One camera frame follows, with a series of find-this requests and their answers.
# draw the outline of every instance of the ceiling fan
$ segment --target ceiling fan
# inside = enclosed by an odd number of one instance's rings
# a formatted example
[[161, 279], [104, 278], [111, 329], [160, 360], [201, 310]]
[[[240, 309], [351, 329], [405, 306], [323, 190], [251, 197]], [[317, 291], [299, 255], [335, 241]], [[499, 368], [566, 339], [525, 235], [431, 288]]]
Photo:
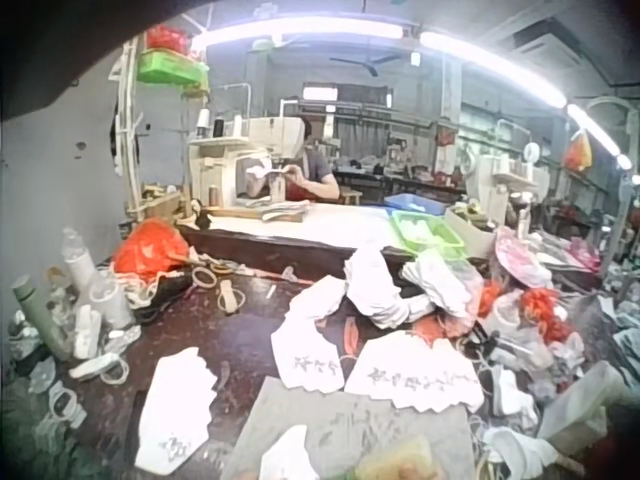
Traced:
[[386, 57], [381, 57], [378, 58], [376, 60], [366, 60], [364, 62], [359, 62], [357, 60], [349, 60], [347, 58], [329, 58], [329, 60], [331, 60], [332, 62], [341, 62], [341, 63], [350, 63], [352, 65], [360, 65], [361, 67], [364, 67], [370, 74], [372, 77], [378, 77], [378, 70], [376, 70], [376, 67], [379, 65], [384, 65], [385, 63], [389, 63], [389, 62], [393, 62], [395, 60], [399, 60], [400, 58], [402, 58], [402, 55], [396, 53], [393, 55], [387, 55]]

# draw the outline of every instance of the person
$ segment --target person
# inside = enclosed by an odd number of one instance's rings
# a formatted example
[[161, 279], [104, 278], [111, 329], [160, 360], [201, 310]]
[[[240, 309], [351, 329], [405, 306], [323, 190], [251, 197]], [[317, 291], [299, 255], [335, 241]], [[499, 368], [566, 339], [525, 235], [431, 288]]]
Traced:
[[[336, 178], [331, 173], [329, 163], [320, 152], [306, 147], [311, 137], [311, 123], [304, 117], [300, 117], [304, 123], [304, 141], [301, 155], [297, 163], [291, 163], [285, 167], [287, 179], [287, 200], [299, 201], [305, 199], [337, 200], [340, 197], [340, 188]], [[256, 198], [268, 195], [264, 192], [266, 177], [258, 178], [252, 173], [247, 173], [247, 195]]]

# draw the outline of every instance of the water bottle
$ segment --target water bottle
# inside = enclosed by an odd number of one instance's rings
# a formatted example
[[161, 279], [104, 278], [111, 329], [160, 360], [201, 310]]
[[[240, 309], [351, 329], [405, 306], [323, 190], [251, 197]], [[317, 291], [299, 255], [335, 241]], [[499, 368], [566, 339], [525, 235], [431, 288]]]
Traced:
[[62, 234], [62, 256], [69, 267], [74, 285], [82, 292], [89, 286], [96, 273], [96, 266], [78, 232], [67, 227], [62, 230]]

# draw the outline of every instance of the red container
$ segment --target red container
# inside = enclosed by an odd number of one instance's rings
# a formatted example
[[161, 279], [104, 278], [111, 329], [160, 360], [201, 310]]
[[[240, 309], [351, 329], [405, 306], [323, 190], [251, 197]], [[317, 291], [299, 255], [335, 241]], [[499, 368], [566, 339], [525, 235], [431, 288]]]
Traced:
[[147, 48], [165, 48], [187, 55], [189, 53], [189, 39], [182, 30], [156, 25], [147, 30]]

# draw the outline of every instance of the ceiling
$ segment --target ceiling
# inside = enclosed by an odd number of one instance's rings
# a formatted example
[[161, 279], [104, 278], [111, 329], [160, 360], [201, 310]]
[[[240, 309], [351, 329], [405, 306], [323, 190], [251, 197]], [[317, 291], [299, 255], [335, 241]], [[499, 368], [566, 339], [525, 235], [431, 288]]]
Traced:
[[[263, 0], [221, 0], [213, 6], [210, 28], [244, 21]], [[640, 41], [633, 30], [635, 18], [623, 15], [625, 0], [276, 0], [279, 13], [347, 12], [398, 18], [460, 36], [503, 55], [529, 64], [576, 97], [603, 94], [640, 94]], [[191, 11], [206, 24], [208, 6]], [[188, 28], [192, 26], [182, 21]], [[522, 32], [551, 32], [545, 49], [548, 58], [530, 59], [520, 54]], [[576, 64], [559, 65], [570, 55]], [[634, 87], [616, 88], [616, 85]]]

